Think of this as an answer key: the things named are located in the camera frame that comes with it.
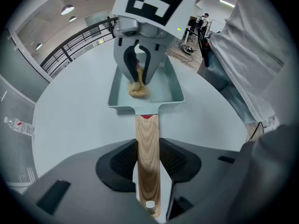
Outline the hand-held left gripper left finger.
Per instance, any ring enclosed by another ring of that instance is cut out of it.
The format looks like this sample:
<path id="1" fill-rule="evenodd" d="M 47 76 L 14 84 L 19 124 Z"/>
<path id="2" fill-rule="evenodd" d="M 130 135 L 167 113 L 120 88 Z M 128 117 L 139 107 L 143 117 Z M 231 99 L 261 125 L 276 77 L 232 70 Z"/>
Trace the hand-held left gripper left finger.
<path id="1" fill-rule="evenodd" d="M 58 224 L 157 224 L 136 198 L 135 139 L 68 157 L 35 182 L 35 204 Z"/>

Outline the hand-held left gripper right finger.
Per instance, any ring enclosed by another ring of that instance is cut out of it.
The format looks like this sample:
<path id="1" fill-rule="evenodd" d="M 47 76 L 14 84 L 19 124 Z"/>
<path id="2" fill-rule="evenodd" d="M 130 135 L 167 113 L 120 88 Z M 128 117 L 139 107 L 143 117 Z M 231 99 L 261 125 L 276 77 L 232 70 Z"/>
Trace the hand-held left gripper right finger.
<path id="1" fill-rule="evenodd" d="M 178 217 L 210 194 L 237 155 L 237 151 L 161 138 L 160 160 L 172 182 L 166 219 Z"/>

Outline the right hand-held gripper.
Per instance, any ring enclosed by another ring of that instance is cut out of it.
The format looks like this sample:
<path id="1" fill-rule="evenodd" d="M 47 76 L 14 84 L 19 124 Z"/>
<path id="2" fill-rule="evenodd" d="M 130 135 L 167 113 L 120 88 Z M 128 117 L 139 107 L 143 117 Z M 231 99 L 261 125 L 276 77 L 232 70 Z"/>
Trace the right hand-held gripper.
<path id="1" fill-rule="evenodd" d="M 129 81 L 138 81 L 135 46 L 146 53 L 142 81 L 149 84 L 174 37 L 181 39 L 196 0 L 116 0 L 112 9 L 118 16 L 114 29 L 114 59 Z"/>

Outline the tan fluffy fibre clump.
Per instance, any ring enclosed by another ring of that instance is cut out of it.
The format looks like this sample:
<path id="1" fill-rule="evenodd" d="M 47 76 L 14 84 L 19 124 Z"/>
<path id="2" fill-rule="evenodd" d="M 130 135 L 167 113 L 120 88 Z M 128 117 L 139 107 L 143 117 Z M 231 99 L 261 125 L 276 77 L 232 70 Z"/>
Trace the tan fluffy fibre clump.
<path id="1" fill-rule="evenodd" d="M 141 66 L 137 67 L 137 82 L 128 83 L 127 90 L 128 94 L 134 98 L 146 98 L 149 96 L 149 90 L 142 81 L 144 68 Z"/>

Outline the light blue dustpan wooden handle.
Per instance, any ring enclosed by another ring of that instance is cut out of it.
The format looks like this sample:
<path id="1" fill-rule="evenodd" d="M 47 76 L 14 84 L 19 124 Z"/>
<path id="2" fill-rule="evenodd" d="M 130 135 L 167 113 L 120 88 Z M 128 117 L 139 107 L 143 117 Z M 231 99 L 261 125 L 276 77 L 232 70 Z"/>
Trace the light blue dustpan wooden handle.
<path id="1" fill-rule="evenodd" d="M 153 218 L 158 218 L 161 215 L 159 108 L 173 108 L 183 103 L 185 97 L 168 56 L 164 56 L 146 85 L 149 91 L 146 98 L 130 96 L 128 84 L 129 80 L 117 68 L 108 106 L 118 112 L 135 113 L 139 202 Z"/>

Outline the black waist-worn device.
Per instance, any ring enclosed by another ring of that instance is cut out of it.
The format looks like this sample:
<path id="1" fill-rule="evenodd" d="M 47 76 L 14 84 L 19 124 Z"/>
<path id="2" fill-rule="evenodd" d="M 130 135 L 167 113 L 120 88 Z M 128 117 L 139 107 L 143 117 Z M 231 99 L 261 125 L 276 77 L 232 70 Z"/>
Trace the black waist-worn device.
<path id="1" fill-rule="evenodd" d="M 199 49 L 201 51 L 202 58 L 204 60 L 204 65 L 205 67 L 208 67 L 209 66 L 208 52 L 210 50 L 210 46 L 207 39 L 202 34 L 200 28 L 198 29 L 198 41 L 199 41 Z"/>

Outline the black metal railing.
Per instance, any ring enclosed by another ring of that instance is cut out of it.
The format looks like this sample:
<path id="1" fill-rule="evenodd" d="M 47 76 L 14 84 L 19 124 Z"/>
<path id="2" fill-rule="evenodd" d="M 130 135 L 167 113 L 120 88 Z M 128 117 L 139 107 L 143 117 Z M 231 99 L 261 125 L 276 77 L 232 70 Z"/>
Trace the black metal railing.
<path id="1" fill-rule="evenodd" d="M 55 48 L 40 64 L 52 78 L 87 51 L 115 38 L 113 29 L 117 17 L 108 17 L 72 35 Z"/>

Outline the person's grey trousers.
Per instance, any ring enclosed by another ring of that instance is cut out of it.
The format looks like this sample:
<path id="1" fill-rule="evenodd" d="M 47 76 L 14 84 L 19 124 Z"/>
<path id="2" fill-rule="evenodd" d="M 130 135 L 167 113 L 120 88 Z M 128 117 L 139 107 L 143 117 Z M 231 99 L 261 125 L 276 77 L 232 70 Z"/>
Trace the person's grey trousers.
<path id="1" fill-rule="evenodd" d="M 231 84 L 231 80 L 213 51 L 209 51 L 207 57 L 208 67 L 205 66 L 203 60 L 197 74 L 208 81 L 217 91 L 221 91 Z"/>

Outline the clear plastic water bottle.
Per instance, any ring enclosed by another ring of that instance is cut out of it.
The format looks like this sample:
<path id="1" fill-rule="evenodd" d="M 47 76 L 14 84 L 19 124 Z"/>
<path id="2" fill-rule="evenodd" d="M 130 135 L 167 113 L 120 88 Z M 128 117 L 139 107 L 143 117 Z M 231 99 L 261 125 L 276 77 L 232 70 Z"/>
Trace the clear plastic water bottle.
<path id="1" fill-rule="evenodd" d="M 24 121 L 19 120 L 18 118 L 4 118 L 4 123 L 7 124 L 13 131 L 27 135 L 34 135 L 34 127 Z"/>

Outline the person's white t-shirt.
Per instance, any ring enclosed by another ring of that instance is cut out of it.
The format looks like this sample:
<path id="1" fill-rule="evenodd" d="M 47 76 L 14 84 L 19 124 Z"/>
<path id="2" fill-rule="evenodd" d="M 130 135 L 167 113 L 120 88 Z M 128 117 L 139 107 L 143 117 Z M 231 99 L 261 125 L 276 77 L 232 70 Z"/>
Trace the person's white t-shirt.
<path id="1" fill-rule="evenodd" d="M 236 0 L 209 44 L 231 80 L 219 93 L 244 123 L 299 125 L 299 50 L 269 0 Z"/>

